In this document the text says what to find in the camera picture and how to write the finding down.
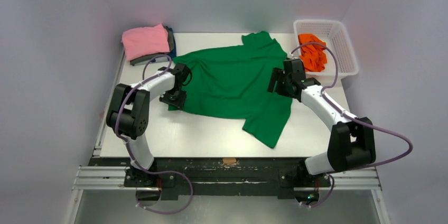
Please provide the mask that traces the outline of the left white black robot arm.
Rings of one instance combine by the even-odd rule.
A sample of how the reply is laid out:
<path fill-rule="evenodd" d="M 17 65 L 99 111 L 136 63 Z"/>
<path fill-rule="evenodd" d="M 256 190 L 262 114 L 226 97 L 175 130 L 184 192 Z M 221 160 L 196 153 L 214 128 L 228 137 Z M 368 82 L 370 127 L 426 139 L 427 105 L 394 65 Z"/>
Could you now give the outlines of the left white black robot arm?
<path fill-rule="evenodd" d="M 173 69 L 162 67 L 153 76 L 133 85 L 120 83 L 113 91 L 106 124 L 123 141 L 130 165 L 139 170 L 137 180 L 143 186 L 152 186 L 157 175 L 167 174 L 153 168 L 155 157 L 145 135 L 150 123 L 150 103 L 158 98 L 164 104 L 182 109 L 187 97 L 183 87 L 191 80 L 191 70 L 179 63 Z"/>

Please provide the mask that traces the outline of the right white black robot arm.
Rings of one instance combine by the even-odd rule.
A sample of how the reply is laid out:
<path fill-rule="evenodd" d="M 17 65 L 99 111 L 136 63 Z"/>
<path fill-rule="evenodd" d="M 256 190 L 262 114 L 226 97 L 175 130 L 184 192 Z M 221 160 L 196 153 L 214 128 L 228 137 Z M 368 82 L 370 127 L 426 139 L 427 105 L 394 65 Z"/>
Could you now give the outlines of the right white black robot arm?
<path fill-rule="evenodd" d="M 351 170 L 376 160 L 371 120 L 358 118 L 335 103 L 318 80 L 306 76 L 300 59 L 287 59 L 282 68 L 274 68 L 267 90 L 298 100 L 330 131 L 327 151 L 299 162 L 296 177 L 300 184 L 310 185 L 325 173 Z"/>

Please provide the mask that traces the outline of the green t shirt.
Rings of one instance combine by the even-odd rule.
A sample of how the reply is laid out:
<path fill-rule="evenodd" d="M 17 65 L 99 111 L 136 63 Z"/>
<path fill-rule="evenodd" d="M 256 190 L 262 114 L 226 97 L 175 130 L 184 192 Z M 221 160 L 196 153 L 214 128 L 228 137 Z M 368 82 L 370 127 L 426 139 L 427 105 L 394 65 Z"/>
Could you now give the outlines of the green t shirt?
<path fill-rule="evenodd" d="M 291 114 L 291 98 L 267 91 L 272 70 L 282 68 L 286 52 L 261 31 L 242 44 L 197 50 L 174 58 L 192 72 L 184 87 L 183 111 L 225 119 L 244 119 L 242 129 L 274 148 Z"/>

